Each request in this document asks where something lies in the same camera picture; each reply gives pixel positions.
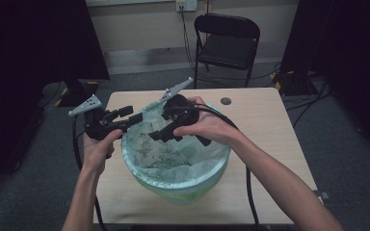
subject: person's right arm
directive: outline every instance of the person's right arm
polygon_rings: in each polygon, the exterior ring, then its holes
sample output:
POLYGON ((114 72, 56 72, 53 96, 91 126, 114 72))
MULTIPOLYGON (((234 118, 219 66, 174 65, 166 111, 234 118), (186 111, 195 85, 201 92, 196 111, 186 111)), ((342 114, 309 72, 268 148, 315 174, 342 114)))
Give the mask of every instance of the person's right arm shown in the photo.
MULTIPOLYGON (((189 100, 204 104, 200 97, 189 100)), ((299 176, 220 118, 201 112, 196 124, 179 127, 173 133, 176 136, 200 135, 229 145, 280 209, 301 230, 343 230, 336 218, 299 176)))

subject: forearm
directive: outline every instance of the forearm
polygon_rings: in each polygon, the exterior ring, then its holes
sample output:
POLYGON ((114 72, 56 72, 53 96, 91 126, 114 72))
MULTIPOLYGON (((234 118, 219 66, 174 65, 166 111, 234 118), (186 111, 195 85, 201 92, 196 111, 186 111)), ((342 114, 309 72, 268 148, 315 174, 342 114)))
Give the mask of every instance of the forearm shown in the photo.
POLYGON ((93 230, 93 208, 98 174, 83 167, 62 230, 93 230))
POLYGON ((302 230, 341 230, 313 191, 289 168, 239 131, 232 134, 229 144, 280 209, 302 230))

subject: hand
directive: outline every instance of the hand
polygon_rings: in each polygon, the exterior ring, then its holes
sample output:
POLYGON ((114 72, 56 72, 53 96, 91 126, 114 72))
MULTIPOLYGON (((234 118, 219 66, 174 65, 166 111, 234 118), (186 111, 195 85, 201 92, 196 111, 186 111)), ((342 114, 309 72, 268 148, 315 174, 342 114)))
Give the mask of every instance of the hand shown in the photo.
MULTIPOLYGON (((188 101, 195 104, 205 104, 203 100, 196 96, 188 98, 188 101)), ((207 112, 199 112, 199 120, 190 126, 178 127, 173 131, 175 136, 199 135, 212 141, 228 144, 232 134, 238 132, 220 118, 207 112)))
POLYGON ((84 163, 83 168, 93 171, 98 176, 104 171, 105 161, 114 152, 113 142, 122 135, 120 129, 111 132, 104 140, 97 141, 90 139, 85 133, 84 143, 84 163))

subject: bucket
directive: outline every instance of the bucket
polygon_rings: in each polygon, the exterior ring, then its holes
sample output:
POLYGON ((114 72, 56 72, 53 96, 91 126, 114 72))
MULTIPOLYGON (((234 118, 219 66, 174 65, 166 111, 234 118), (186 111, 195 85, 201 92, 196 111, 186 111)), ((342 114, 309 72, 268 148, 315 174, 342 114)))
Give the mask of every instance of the bucket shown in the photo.
POLYGON ((148 134, 170 123, 161 117, 163 106, 152 103, 142 109, 143 122, 122 136, 122 157, 142 186, 171 203, 191 204, 219 182, 230 147, 214 141, 203 146, 194 136, 181 141, 154 141, 148 134))

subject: person's left arm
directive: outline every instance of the person's left arm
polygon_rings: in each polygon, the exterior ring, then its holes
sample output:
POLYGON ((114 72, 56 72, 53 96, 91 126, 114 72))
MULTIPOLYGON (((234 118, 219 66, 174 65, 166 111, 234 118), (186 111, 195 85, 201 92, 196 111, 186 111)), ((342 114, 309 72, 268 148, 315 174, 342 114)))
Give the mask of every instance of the person's left arm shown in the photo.
POLYGON ((113 142, 122 132, 111 132, 96 141, 84 134, 84 163, 74 189, 70 209, 62 230, 93 230, 93 208, 98 179, 105 168, 106 158, 114 152, 113 142))

